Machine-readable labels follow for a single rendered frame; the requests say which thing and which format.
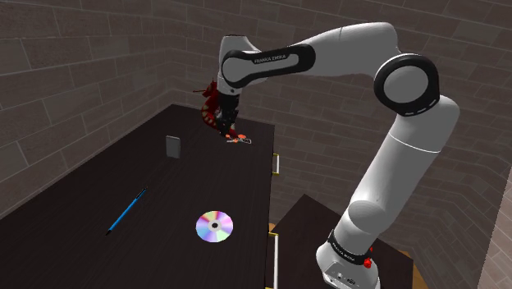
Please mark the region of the red and cream figure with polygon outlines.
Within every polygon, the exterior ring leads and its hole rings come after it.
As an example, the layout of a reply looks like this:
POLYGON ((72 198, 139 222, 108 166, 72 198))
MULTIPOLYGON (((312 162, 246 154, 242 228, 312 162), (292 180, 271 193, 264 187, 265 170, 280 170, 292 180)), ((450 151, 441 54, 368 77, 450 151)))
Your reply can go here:
POLYGON ((204 123, 216 131, 219 131, 217 127, 217 117, 221 110, 218 103, 217 82, 212 80, 206 89, 195 90, 194 92, 201 92, 202 96, 206 98, 204 105, 201 107, 201 116, 204 123))

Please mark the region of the grey upright phone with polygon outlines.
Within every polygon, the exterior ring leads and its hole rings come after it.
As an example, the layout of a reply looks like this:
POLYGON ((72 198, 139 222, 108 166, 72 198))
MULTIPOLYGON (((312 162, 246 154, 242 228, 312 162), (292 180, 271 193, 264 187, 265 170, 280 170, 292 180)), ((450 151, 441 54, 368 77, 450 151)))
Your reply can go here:
POLYGON ((175 136, 166 136, 166 154, 169 158, 179 158, 181 156, 181 139, 175 136))

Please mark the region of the iridescent compact disc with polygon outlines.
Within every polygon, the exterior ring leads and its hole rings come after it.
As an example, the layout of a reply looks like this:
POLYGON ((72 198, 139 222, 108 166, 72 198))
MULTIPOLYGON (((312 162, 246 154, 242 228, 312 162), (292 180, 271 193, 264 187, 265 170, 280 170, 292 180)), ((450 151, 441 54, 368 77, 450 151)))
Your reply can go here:
POLYGON ((195 225, 199 238, 217 243, 227 239, 234 228, 231 217, 222 211, 209 211, 202 214, 195 225))

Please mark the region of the blue pen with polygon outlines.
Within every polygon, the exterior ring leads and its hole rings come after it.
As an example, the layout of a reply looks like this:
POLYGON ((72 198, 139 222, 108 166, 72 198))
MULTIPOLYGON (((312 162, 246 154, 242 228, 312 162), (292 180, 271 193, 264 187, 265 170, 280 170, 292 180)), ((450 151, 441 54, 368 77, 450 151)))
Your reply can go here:
POLYGON ((148 187, 143 188, 143 190, 131 201, 131 203, 124 209, 124 211, 120 214, 116 221, 108 228, 105 236, 108 236, 116 228, 120 221, 130 212, 130 210, 134 207, 138 200, 144 195, 147 189, 148 187))

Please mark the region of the dark robot stand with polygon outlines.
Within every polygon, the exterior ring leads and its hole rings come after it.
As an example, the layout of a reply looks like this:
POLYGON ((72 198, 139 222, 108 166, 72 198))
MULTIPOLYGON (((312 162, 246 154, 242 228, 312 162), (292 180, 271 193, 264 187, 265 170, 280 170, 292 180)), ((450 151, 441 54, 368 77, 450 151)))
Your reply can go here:
MULTIPOLYGON (((341 216, 303 195, 273 229, 278 234, 278 289, 334 289, 327 285, 316 262, 317 248, 341 216)), ((381 289, 413 289, 414 262, 377 239, 373 264, 381 289)))

